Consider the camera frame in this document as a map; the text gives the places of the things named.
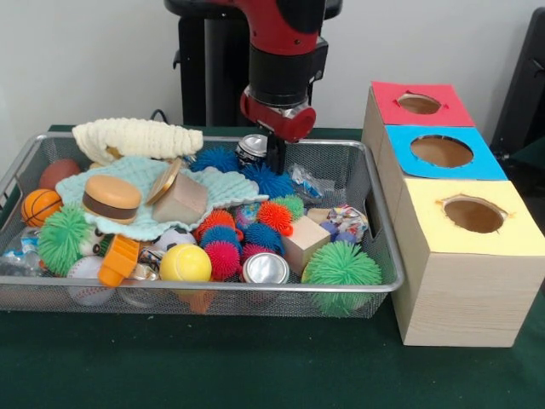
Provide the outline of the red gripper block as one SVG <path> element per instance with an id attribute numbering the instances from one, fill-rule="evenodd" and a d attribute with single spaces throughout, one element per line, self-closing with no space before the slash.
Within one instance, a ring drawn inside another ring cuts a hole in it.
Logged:
<path id="1" fill-rule="evenodd" d="M 315 110 L 307 101 L 287 109 L 266 106 L 250 94 L 250 87 L 241 94 L 240 109 L 249 121 L 272 132 L 267 136 L 266 163 L 271 170 L 282 175 L 285 141 L 295 143 L 310 134 L 317 117 Z"/>

